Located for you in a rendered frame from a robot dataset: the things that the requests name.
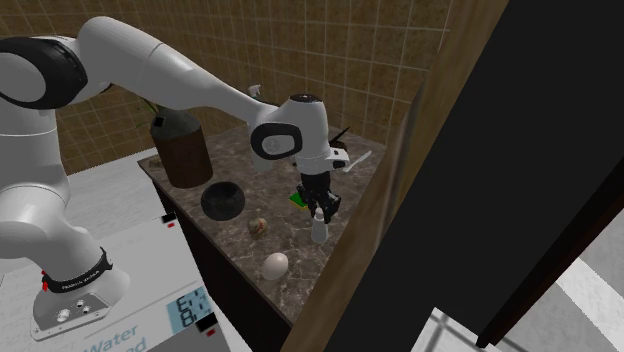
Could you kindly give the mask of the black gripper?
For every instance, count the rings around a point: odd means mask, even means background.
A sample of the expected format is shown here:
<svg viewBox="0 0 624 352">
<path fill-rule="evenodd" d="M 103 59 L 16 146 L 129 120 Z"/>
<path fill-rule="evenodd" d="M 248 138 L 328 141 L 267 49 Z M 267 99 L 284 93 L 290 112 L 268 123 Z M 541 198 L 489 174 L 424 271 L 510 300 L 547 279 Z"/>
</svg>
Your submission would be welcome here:
<svg viewBox="0 0 624 352">
<path fill-rule="evenodd" d="M 335 195 L 331 189 L 329 172 L 316 175 L 301 174 L 301 182 L 297 186 L 297 192 L 301 199 L 301 205 L 307 209 L 315 209 L 316 203 L 323 211 L 324 223 L 329 224 L 333 215 L 338 211 L 341 197 Z"/>
</svg>

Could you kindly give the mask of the small white bottle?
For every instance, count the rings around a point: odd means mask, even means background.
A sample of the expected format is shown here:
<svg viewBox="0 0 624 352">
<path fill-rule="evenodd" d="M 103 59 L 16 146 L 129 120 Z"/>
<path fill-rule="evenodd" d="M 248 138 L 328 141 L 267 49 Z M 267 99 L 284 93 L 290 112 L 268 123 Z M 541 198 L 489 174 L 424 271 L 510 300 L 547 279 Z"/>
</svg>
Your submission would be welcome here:
<svg viewBox="0 0 624 352">
<path fill-rule="evenodd" d="M 324 213 L 321 207 L 315 209 L 312 218 L 311 239 L 317 244 L 322 244 L 328 239 L 328 227 L 324 221 Z"/>
</svg>

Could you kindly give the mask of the dark cabinet with marble top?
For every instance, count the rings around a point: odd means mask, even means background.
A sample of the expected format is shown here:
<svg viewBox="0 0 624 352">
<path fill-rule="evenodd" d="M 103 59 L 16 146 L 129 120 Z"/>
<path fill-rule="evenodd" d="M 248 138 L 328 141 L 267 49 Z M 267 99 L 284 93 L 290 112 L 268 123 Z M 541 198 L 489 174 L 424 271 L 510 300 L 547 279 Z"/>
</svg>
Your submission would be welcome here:
<svg viewBox="0 0 624 352">
<path fill-rule="evenodd" d="M 229 221 L 214 221 L 203 213 L 203 186 L 176 188 L 166 172 L 150 166 L 147 159 L 139 166 L 152 179 L 165 210 L 176 213 L 213 301 L 253 352 L 280 352 L 385 147 L 352 133 L 342 136 L 352 160 L 369 150 L 372 155 L 348 173 L 332 172 L 330 188 L 342 202 L 328 226 L 328 240 L 317 244 L 311 239 L 309 211 L 289 200 L 300 182 L 299 171 L 288 159 L 274 162 L 267 172 L 255 171 L 248 139 L 246 128 L 238 127 L 206 140 L 213 168 L 210 181 L 236 183 L 245 195 L 244 210 Z M 255 240 L 247 223 L 257 209 L 267 220 L 268 231 Z M 276 252 L 287 256 L 288 271 L 277 280 L 266 280 L 262 265 Z"/>
</svg>

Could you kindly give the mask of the white spatula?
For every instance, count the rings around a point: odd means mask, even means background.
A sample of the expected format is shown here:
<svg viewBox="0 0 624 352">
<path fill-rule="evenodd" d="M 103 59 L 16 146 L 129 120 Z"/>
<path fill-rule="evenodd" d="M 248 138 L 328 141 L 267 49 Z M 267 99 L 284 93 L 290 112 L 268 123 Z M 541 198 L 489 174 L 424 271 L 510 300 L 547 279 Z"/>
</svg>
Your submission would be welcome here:
<svg viewBox="0 0 624 352">
<path fill-rule="evenodd" d="M 367 151 L 366 153 L 364 153 L 363 155 L 361 155 L 360 157 L 358 157 L 356 160 L 352 161 L 347 167 L 345 167 L 342 171 L 344 173 L 348 173 L 350 172 L 357 164 L 363 162 L 364 160 L 366 160 L 369 156 L 372 155 L 372 150 Z"/>
</svg>

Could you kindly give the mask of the mottled green red apple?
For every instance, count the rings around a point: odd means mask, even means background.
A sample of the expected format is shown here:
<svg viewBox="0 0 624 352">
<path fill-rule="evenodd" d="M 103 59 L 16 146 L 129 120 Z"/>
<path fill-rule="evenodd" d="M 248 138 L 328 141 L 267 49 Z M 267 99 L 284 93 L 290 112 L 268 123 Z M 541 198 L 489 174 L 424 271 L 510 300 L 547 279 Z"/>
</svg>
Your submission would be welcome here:
<svg viewBox="0 0 624 352">
<path fill-rule="evenodd" d="M 256 210 L 255 215 L 248 220 L 247 223 L 248 233 L 252 239 L 259 239 L 263 237 L 268 231 L 268 222 L 260 215 L 260 209 Z"/>
</svg>

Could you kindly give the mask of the black brush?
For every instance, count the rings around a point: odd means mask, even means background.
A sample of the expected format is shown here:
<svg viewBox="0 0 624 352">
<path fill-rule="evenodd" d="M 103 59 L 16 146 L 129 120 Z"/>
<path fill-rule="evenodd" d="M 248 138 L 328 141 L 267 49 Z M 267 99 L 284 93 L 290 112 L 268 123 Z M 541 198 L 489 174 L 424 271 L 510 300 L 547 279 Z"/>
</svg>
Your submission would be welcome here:
<svg viewBox="0 0 624 352">
<path fill-rule="evenodd" d="M 348 150 L 347 145 L 345 142 L 341 141 L 340 138 L 349 130 L 349 127 L 345 128 L 344 130 L 342 130 L 340 133 L 338 133 L 335 137 L 333 137 L 330 141 L 329 141 L 329 146 L 332 148 L 336 148 L 336 149 L 343 149 L 345 151 Z"/>
</svg>

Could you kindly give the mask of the white egg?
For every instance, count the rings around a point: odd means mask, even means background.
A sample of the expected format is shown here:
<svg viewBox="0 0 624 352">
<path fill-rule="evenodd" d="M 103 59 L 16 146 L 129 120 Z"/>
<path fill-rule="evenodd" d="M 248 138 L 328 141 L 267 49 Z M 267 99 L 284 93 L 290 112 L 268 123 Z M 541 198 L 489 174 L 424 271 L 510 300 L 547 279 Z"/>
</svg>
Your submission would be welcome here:
<svg viewBox="0 0 624 352">
<path fill-rule="evenodd" d="M 273 253 L 269 255 L 261 268 L 261 274 L 266 280 L 277 280 L 288 271 L 289 261 L 283 253 Z"/>
</svg>

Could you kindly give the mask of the black bowl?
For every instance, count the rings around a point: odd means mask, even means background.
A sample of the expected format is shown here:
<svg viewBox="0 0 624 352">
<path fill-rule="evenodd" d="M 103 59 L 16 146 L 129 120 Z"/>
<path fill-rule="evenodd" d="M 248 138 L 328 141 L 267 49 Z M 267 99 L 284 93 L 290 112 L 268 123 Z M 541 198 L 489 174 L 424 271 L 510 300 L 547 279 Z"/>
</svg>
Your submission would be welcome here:
<svg viewBox="0 0 624 352">
<path fill-rule="evenodd" d="M 215 221 L 228 221 L 237 217 L 245 207 L 242 188 L 230 181 L 216 182 L 202 193 L 200 205 L 203 213 Z"/>
</svg>

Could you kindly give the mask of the tall brown and black cabinet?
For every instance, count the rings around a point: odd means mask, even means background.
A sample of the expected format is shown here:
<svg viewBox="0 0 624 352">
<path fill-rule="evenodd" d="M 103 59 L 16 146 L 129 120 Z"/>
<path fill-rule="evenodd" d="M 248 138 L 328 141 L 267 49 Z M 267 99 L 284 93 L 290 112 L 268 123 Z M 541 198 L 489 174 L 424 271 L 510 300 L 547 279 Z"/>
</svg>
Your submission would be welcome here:
<svg viewBox="0 0 624 352">
<path fill-rule="evenodd" d="M 624 0 L 453 0 L 451 29 L 280 352 L 624 352 L 580 260 L 624 208 Z"/>
</svg>

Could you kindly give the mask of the brown pot with plant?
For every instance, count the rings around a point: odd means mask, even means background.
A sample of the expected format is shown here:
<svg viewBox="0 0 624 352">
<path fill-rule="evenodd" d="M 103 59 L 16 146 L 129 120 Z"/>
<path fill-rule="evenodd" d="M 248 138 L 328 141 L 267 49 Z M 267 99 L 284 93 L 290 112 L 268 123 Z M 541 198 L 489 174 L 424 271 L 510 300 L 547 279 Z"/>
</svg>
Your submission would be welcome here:
<svg viewBox="0 0 624 352">
<path fill-rule="evenodd" d="M 187 111 L 144 101 L 155 114 L 150 136 L 170 184 L 189 189 L 208 182 L 213 168 L 200 121 Z"/>
</svg>

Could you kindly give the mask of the white printed robot stand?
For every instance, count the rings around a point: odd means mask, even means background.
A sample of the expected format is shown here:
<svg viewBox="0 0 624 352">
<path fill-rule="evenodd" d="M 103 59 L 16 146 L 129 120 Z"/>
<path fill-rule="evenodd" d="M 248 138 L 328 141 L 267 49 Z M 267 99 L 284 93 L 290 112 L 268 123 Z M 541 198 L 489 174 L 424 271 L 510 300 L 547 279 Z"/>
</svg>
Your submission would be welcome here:
<svg viewBox="0 0 624 352">
<path fill-rule="evenodd" d="M 233 352 L 179 221 L 172 216 L 100 242 L 128 273 L 128 292 L 109 307 L 94 296 L 33 319 L 42 290 L 36 264 L 0 279 L 0 352 Z"/>
</svg>

